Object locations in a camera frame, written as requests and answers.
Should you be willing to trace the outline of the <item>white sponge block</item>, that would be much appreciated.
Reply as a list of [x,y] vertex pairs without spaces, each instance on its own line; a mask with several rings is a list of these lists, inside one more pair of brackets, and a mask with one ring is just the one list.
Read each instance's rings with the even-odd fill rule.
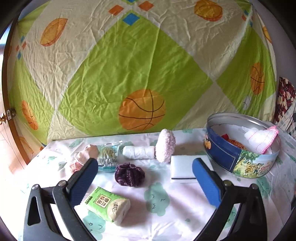
[[177,155],[171,156],[170,172],[172,183],[197,183],[192,171],[192,163],[196,158],[201,158],[207,167],[213,171],[213,167],[207,155]]

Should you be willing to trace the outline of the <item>green tissue pack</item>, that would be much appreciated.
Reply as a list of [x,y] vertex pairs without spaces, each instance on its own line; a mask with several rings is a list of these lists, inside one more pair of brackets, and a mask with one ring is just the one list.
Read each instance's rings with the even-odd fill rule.
[[130,200],[97,187],[84,201],[87,209],[105,221],[120,225],[130,210]]

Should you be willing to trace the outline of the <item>purple scrunchie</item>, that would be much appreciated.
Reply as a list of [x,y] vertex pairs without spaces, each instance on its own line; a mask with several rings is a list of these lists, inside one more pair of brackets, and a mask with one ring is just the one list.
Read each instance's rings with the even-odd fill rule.
[[121,186],[138,187],[144,182],[145,172],[134,164],[123,163],[116,167],[114,178]]

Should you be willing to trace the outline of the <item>red orange patterned cloth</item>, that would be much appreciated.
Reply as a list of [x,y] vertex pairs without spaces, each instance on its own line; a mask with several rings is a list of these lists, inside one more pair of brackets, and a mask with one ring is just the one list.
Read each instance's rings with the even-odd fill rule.
[[233,140],[233,139],[230,139],[229,136],[227,134],[224,134],[221,136],[224,140],[226,140],[227,142],[231,143],[232,145],[240,148],[241,150],[247,150],[245,148],[245,146],[243,144],[241,144],[240,142],[236,141],[236,140]]

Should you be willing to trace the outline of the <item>pink fluffy sock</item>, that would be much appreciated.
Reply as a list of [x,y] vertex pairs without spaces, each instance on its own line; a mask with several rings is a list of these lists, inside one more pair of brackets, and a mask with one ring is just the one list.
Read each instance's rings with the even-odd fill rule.
[[169,163],[175,151],[176,138],[172,131],[163,129],[155,145],[155,157],[161,163]]

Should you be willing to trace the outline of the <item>white pink-edged mesh cloth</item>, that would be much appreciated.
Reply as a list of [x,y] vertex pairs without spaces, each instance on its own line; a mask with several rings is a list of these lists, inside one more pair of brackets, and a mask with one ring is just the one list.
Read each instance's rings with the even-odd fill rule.
[[256,154],[265,154],[267,149],[273,144],[279,131],[276,126],[271,126],[265,130],[251,128],[244,134],[250,146],[250,150]]

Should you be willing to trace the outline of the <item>cotton swab packet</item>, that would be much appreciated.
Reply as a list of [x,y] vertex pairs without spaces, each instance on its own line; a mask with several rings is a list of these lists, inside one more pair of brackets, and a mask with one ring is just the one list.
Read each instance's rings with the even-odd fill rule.
[[114,172],[118,165],[118,153],[122,141],[98,145],[98,170],[103,172]]

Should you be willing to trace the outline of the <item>round cookie tin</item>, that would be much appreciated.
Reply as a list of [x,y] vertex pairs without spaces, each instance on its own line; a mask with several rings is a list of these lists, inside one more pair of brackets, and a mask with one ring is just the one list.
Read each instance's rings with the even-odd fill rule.
[[208,117],[204,146],[207,154],[228,172],[243,178],[267,174],[281,141],[276,126],[238,113],[215,113]]

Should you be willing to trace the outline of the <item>white bandage roll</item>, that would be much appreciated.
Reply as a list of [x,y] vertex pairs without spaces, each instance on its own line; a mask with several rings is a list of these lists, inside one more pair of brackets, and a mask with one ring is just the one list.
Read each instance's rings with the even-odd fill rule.
[[155,146],[149,147],[136,147],[125,146],[122,149],[122,154],[128,159],[154,159],[155,158]]

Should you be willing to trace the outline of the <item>white cloud print tablecloth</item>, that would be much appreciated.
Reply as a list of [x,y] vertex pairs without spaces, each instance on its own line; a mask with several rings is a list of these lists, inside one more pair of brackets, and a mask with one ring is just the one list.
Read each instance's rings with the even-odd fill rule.
[[[18,185],[28,195],[34,184],[49,187],[68,179],[70,172],[66,168],[74,155],[90,144],[122,142],[125,146],[151,146],[157,139],[157,133],[146,133],[55,141],[34,157]],[[290,216],[295,191],[295,140],[283,132],[280,139],[279,156],[263,177],[245,179],[213,165],[223,180],[237,186],[259,187],[269,240],[277,236]],[[200,185],[172,183],[169,165],[156,160],[137,160],[134,164],[145,173],[143,185],[137,188],[120,186],[113,173],[98,172],[91,189],[102,187],[123,196],[130,200],[131,207],[122,223],[115,225],[88,211],[84,204],[77,206],[76,211],[89,231],[97,240],[193,240],[214,212]]]

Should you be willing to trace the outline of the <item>brass door knob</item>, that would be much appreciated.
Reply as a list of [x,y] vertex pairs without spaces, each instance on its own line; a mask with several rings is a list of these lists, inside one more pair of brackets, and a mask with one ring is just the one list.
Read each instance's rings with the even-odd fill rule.
[[0,125],[6,123],[16,116],[16,110],[14,108],[8,109],[5,113],[1,113]]

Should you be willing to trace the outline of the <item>patterned clothes pile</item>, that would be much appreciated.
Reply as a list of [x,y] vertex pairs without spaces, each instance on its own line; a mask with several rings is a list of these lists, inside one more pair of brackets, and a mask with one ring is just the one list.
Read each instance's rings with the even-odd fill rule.
[[273,123],[295,139],[295,87],[280,77]]

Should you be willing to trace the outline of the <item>green basketball bed sheet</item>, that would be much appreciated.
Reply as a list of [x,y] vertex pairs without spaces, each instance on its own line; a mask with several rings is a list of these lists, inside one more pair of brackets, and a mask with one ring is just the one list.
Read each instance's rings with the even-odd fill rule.
[[276,62],[249,1],[47,1],[17,20],[8,95],[29,159],[53,140],[273,120]]

